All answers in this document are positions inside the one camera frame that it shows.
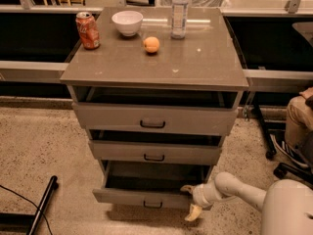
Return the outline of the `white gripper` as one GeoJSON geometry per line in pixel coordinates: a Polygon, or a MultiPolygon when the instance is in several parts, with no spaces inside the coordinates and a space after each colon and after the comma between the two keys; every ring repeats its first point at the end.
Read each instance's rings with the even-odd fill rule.
{"type": "Polygon", "coordinates": [[[215,183],[209,181],[197,186],[184,185],[180,188],[182,192],[192,194],[193,203],[190,204],[189,214],[185,217],[186,221],[195,221],[201,214],[202,209],[208,208],[218,200],[215,183]]]}

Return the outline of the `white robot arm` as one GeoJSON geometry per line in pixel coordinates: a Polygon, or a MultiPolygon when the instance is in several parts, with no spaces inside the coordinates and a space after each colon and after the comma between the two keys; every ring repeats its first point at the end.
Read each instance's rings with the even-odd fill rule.
{"type": "Polygon", "coordinates": [[[181,191],[193,197],[186,221],[196,220],[215,202],[239,198],[261,212],[261,235],[313,235],[313,190],[298,181],[276,181],[265,191],[220,172],[207,183],[184,185],[181,191]]]}

